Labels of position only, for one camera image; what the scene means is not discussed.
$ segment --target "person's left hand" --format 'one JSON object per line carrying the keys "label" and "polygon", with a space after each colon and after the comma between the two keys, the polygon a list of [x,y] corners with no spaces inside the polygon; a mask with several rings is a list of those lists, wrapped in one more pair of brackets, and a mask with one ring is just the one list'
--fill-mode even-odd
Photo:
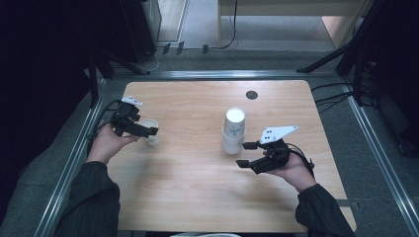
{"label": "person's left hand", "polygon": [[124,146],[138,141],[139,137],[134,135],[117,136],[110,123],[104,125],[93,142],[86,162],[99,161],[108,164]]}

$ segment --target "white paper cup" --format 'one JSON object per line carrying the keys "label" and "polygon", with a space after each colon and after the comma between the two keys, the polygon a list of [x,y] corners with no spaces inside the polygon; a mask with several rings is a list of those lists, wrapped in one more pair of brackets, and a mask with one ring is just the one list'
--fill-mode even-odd
{"label": "white paper cup", "polygon": [[[145,127],[157,127],[158,128],[158,122],[157,120],[153,119],[153,118],[146,118],[142,121],[139,122],[140,125],[143,125]],[[145,142],[150,145],[150,146],[155,146],[157,145],[160,140],[161,140],[161,136],[159,134],[159,132],[157,131],[156,135],[149,135],[147,138],[145,138]]]}
{"label": "white paper cup", "polygon": [[224,133],[224,128],[221,129],[222,131],[222,149],[225,153],[229,155],[236,155],[241,152],[243,149],[243,142],[244,142],[244,135],[246,132],[243,133],[242,136],[237,138],[228,137]]}
{"label": "white paper cup", "polygon": [[246,115],[240,108],[230,108],[225,113],[225,122],[222,131],[227,137],[242,137],[246,130],[244,121]]}

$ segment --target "table surface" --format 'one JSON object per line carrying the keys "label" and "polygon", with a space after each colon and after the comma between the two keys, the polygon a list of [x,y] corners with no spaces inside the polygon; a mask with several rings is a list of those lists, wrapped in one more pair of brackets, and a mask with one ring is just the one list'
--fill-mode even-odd
{"label": "table surface", "polygon": [[[248,91],[257,99],[248,99]],[[232,107],[246,113],[245,141],[260,139],[265,126],[297,125],[284,141],[313,160],[316,181],[332,196],[347,199],[305,81],[132,82],[125,96],[143,102],[140,120],[158,120],[161,141],[151,147],[138,140],[108,165],[121,189],[121,230],[306,231],[294,218],[293,187],[237,167],[237,159],[263,157],[261,149],[222,150],[221,127]],[[351,208],[341,209],[355,230]]]}

